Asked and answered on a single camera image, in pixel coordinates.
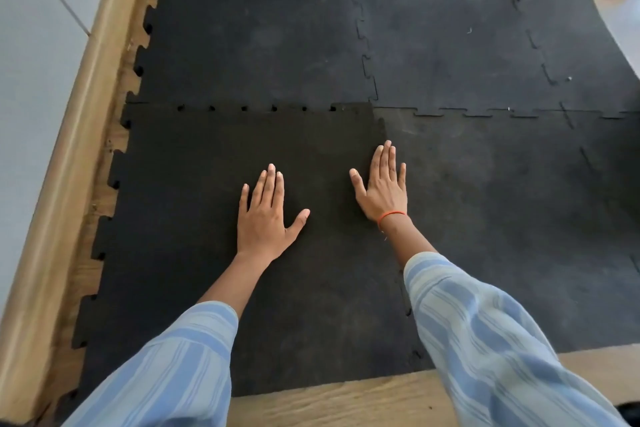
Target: finger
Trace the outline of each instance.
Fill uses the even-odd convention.
[[[264,191],[262,193],[262,202],[261,206],[266,208],[271,207],[271,202],[273,201],[273,189],[276,185],[276,166],[273,164],[269,164],[267,167],[267,180],[264,183]]]
[[[400,175],[398,176],[398,186],[406,192],[406,164],[400,164]]]
[[[282,172],[276,173],[276,190],[273,193],[273,207],[282,210],[284,207],[284,176]]]
[[[309,214],[311,214],[310,210],[303,209],[300,213],[298,213],[298,216],[296,216],[296,219],[294,220],[293,225],[291,225],[289,228],[285,230],[287,242],[289,243],[288,246],[290,246],[294,241],[296,241],[296,238],[298,238],[300,231],[302,230],[302,228],[304,228],[305,224],[307,223],[307,218],[309,218]]]
[[[391,146],[389,149],[389,178],[393,182],[396,182],[398,179],[396,173],[396,148],[394,146]]]
[[[253,194],[251,196],[251,207],[249,209],[257,208],[262,201],[262,189],[264,189],[264,181],[267,179],[267,171],[262,171],[258,182],[255,184]]]
[[[389,149],[391,148],[391,140],[385,142],[380,156],[380,179],[389,179]]]
[[[380,156],[382,156],[381,145],[378,146],[376,151],[373,153],[373,158],[371,159],[371,169],[369,170],[369,182],[373,179],[380,178]]]
[[[353,184],[353,188],[356,190],[356,200],[367,196],[367,190],[364,188],[364,183],[358,172],[352,169],[349,171],[349,176],[351,176],[351,184]]]
[[[238,220],[246,214],[246,200],[249,197],[249,185],[242,185],[242,192],[240,193],[240,209],[238,210]]]

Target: red thread bracelet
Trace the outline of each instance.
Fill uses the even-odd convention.
[[[380,223],[382,223],[382,220],[384,220],[390,214],[404,214],[406,216],[406,213],[404,211],[387,211],[386,213],[382,213],[382,216],[378,218],[378,229],[380,229]]]

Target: striped sleeve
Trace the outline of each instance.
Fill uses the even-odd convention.
[[[599,391],[560,364],[509,294],[433,252],[409,260],[404,283],[461,426],[626,425]]]
[[[237,327],[227,304],[196,304],[102,382],[64,426],[224,426]]]

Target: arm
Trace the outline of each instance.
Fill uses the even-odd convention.
[[[148,342],[93,391],[64,423],[71,426],[222,427],[231,399],[229,363],[242,315],[269,264],[298,237],[309,210],[285,229],[284,177],[263,171],[248,206],[243,186],[236,258],[165,332]]]
[[[373,221],[406,212],[406,166],[396,179],[387,141],[371,165],[369,188],[354,169],[356,199]],[[396,252],[420,339],[462,426],[620,426],[610,402],[565,369],[531,316],[507,293],[453,265],[402,214],[380,227]]]

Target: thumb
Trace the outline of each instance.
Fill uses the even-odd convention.
[[[353,188],[356,190],[356,199],[367,196],[367,190],[364,188],[364,183],[362,182],[362,178],[358,172],[355,169],[352,169],[349,171],[349,176],[351,176],[351,183],[353,184]]]
[[[303,209],[300,213],[298,213],[298,216],[296,216],[296,219],[294,220],[293,225],[291,225],[289,228],[285,230],[287,240],[289,241],[290,245],[294,241],[296,241],[296,238],[298,238],[300,231],[302,230],[302,228],[304,228],[305,224],[307,223],[307,218],[309,217],[309,214],[311,214],[310,210]]]

